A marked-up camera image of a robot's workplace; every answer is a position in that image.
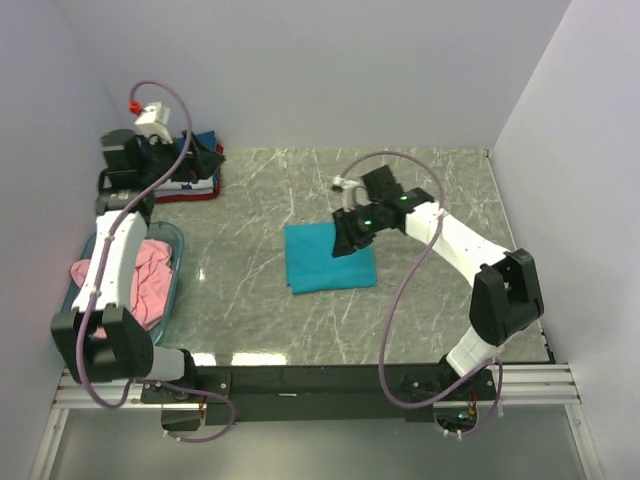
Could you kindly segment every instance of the dark blue folded cloth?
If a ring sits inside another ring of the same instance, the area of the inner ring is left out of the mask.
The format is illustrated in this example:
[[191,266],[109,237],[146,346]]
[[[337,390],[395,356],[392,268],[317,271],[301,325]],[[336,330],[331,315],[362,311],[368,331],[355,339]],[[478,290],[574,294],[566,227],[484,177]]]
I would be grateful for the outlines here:
[[333,258],[335,238],[333,223],[284,227],[287,285],[293,294],[375,287],[376,265],[371,247]]

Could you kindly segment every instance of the table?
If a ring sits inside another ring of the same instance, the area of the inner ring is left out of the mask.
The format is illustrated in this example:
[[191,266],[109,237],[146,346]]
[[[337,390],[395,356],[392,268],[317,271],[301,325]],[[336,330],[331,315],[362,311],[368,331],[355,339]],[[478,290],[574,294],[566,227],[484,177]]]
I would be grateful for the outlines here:
[[[218,365],[376,363],[396,286],[423,244],[382,232],[373,246],[375,288],[294,296],[285,281],[282,233],[287,224],[331,221],[341,205],[331,179],[375,150],[227,150],[219,198],[158,205],[153,219],[177,225],[185,236],[173,314],[160,345],[187,348],[197,361]],[[433,166],[453,215],[491,241],[514,247],[486,151],[399,150]],[[405,189],[436,193],[425,173],[404,159],[372,159],[353,174],[383,163]],[[429,256],[397,309],[387,361],[439,361],[469,326],[470,294],[457,271]],[[548,361],[540,324],[514,338],[501,358]]]

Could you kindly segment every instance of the pink towel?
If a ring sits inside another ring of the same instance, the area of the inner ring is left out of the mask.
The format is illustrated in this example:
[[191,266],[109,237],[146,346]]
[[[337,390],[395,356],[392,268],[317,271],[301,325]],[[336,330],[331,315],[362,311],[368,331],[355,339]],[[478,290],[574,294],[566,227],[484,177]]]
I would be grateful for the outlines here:
[[[71,277],[76,285],[84,283],[90,260],[79,260],[71,266]],[[131,313],[140,325],[149,331],[164,314],[171,285],[171,247],[158,240],[143,240],[131,284]],[[102,328],[95,333],[105,338]]]

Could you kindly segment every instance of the gray floor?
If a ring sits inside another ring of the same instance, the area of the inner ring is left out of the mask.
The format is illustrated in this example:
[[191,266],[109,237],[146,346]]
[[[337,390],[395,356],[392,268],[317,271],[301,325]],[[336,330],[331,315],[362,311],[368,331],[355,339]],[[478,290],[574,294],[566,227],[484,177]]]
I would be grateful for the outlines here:
[[[154,219],[174,223],[186,240],[177,300],[161,345],[213,354],[218,364],[375,363],[396,285],[423,245],[383,232],[374,242],[377,287],[293,296],[285,284],[282,235],[286,224],[330,221],[340,206],[329,189],[332,177],[367,151],[229,150],[220,198],[159,205]],[[434,167],[453,215],[513,247],[483,150],[402,151]],[[355,173],[387,160],[406,189],[435,193],[425,174],[402,159],[371,160]],[[469,300],[462,276],[436,255],[429,257],[397,310],[388,361],[438,361],[468,328]],[[515,338],[501,358],[547,361],[540,325]]]
[[[584,480],[564,407],[505,408],[462,443],[400,420],[240,424],[202,445],[162,437],[157,411],[74,410],[52,479]],[[198,435],[217,427],[201,429]]]

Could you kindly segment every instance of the stack of folded clothes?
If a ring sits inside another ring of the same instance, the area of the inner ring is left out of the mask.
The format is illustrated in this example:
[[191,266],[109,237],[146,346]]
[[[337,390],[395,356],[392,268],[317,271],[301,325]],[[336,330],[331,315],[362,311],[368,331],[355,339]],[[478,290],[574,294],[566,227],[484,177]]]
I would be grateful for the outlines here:
[[[216,134],[213,131],[201,133],[197,135],[197,137],[205,147],[222,153],[222,146],[218,144]],[[177,138],[176,144],[178,148],[182,148],[184,138]],[[220,194],[221,187],[220,169],[218,169],[211,178],[205,180],[198,180],[196,182],[165,182],[155,189],[155,194],[158,203],[209,200],[216,198]]]

